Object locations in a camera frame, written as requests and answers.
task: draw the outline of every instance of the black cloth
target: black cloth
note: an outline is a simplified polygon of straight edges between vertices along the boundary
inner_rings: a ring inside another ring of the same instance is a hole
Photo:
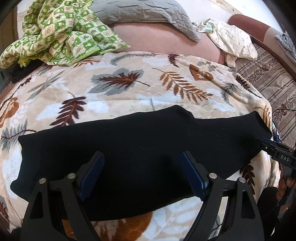
[[[276,198],[277,190],[276,187],[263,189],[257,202],[257,207],[263,224],[265,240],[271,236],[276,222],[278,221],[280,207],[276,206],[278,202]]]
[[[31,60],[27,67],[21,67],[18,63],[7,69],[8,78],[11,83],[17,83],[21,79],[31,74],[35,69],[39,68],[44,62],[40,59]]]
[[[209,172],[228,178],[260,152],[257,137],[270,139],[271,132],[255,111],[195,119],[178,105],[54,127],[19,137],[22,163],[11,190],[28,201],[40,178],[62,179],[98,150],[105,166],[85,211],[93,221],[127,218],[193,196],[176,154],[188,150]]]
[[[268,187],[262,191],[257,202],[266,241],[296,240],[296,199],[286,211],[282,220],[278,220],[279,207],[276,206],[276,187]]]

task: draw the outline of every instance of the fleece blanket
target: fleece blanket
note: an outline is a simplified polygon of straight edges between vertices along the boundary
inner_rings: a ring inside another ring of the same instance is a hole
[[[10,189],[22,161],[18,137],[57,125],[113,119],[180,105],[195,118],[228,118],[257,111],[271,128],[269,102],[238,73],[205,59],[147,52],[106,53],[65,66],[41,66],[17,84],[0,105],[0,218],[21,226],[27,202]],[[265,152],[230,177],[243,176],[257,200],[277,185],[279,168]],[[93,222],[103,241],[179,241],[202,202],[192,197],[151,213]],[[219,231],[224,199],[212,236]],[[73,236],[64,221],[68,235]]]
[[[24,37],[1,54],[0,67],[6,69],[15,61],[27,66],[31,59],[71,66],[93,54],[129,47],[92,12],[91,3],[92,0],[34,1],[24,17]]]

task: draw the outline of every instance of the human hand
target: human hand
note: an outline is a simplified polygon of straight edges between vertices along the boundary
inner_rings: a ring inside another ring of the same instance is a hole
[[[296,189],[296,178],[291,178],[289,177],[287,180],[284,179],[284,169],[281,170],[281,178],[279,180],[279,187],[278,187],[278,192],[276,194],[276,198],[279,200],[283,197],[285,194],[286,188],[289,187],[291,188],[292,185],[294,184],[293,188]]]

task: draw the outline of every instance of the brown fern leaf print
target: brown fern leaf print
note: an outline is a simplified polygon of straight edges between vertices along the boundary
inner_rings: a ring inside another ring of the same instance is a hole
[[[258,95],[256,95],[251,89],[250,87],[248,86],[248,83],[246,80],[244,80],[242,77],[240,77],[239,75],[235,78],[235,80],[247,91],[249,91],[250,93],[252,93],[253,95],[259,97],[259,98],[262,98]]]
[[[71,94],[73,96],[72,99],[69,100],[65,100],[62,104],[63,106],[60,107],[60,109],[62,109],[59,112],[59,116],[57,117],[57,120],[54,121],[53,123],[50,124],[50,126],[66,126],[68,125],[73,125],[75,124],[74,120],[73,120],[73,116],[76,119],[79,119],[79,115],[78,115],[78,111],[84,111],[84,108],[82,107],[82,105],[86,104],[84,101],[84,99],[86,99],[86,97],[75,97],[72,93],[68,92],[69,94]]]
[[[13,92],[13,94],[12,94],[9,98],[7,98],[6,100],[3,101],[2,105],[0,106],[0,111],[2,110],[3,106],[4,106],[8,101],[10,101],[10,100],[13,98],[14,94],[18,91],[18,89],[19,89],[20,87],[23,87],[24,85],[30,83],[31,80],[32,80],[32,77],[29,77],[29,78],[27,78],[23,83],[21,83],[21,84],[17,87],[17,89],[15,90],[15,92]]]
[[[5,218],[7,221],[9,220],[8,214],[7,214],[7,207],[4,206],[4,201],[2,202],[0,200],[0,213],[2,214],[3,218]]]
[[[189,101],[193,100],[196,104],[199,104],[199,101],[208,100],[209,97],[213,95],[198,89],[187,80],[184,80],[184,77],[180,76],[177,72],[163,72],[160,69],[156,70],[163,73],[160,77],[160,81],[163,82],[163,86],[167,84],[166,90],[168,91],[173,87],[174,95],[179,93],[182,99],[186,96]]]
[[[88,93],[105,92],[105,95],[119,94],[133,87],[135,83],[141,83],[150,87],[150,85],[139,81],[143,74],[144,71],[141,69],[129,71],[128,69],[120,68],[112,74],[94,75],[91,81],[96,86]]]
[[[84,60],[81,60],[79,61],[78,63],[76,63],[73,67],[74,68],[77,68],[83,64],[88,64],[90,63],[91,65],[93,65],[94,63],[99,63],[100,60],[99,59],[95,59],[94,57],[90,57],[90,58],[87,58],[87,59],[84,59]]]
[[[258,110],[262,110],[263,111],[262,119],[263,119],[264,123],[268,126],[268,128],[271,129],[270,110],[267,107],[267,105],[265,105],[264,108],[262,108],[262,107],[255,107],[254,109],[258,109]]]
[[[254,182],[254,177],[255,174],[253,173],[254,167],[252,165],[247,165],[245,167],[243,167],[242,169],[239,170],[239,173],[242,174],[242,177],[244,179],[246,179],[252,194],[255,195],[255,190],[253,188],[253,186],[255,186],[255,182]]]
[[[173,65],[179,68],[179,66],[176,63],[176,58],[179,58],[178,54],[169,54],[168,55],[168,61]]]
[[[198,81],[198,80],[212,81],[214,79],[214,77],[210,73],[202,71],[200,68],[194,66],[193,64],[189,65],[189,70],[195,81]]]

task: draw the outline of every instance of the green patterned blanket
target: green patterned blanket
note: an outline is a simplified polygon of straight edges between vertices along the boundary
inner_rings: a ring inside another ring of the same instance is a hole
[[[27,10],[24,37],[1,54],[0,67],[32,59],[71,66],[90,56],[129,47],[89,8],[92,0],[35,0]]]

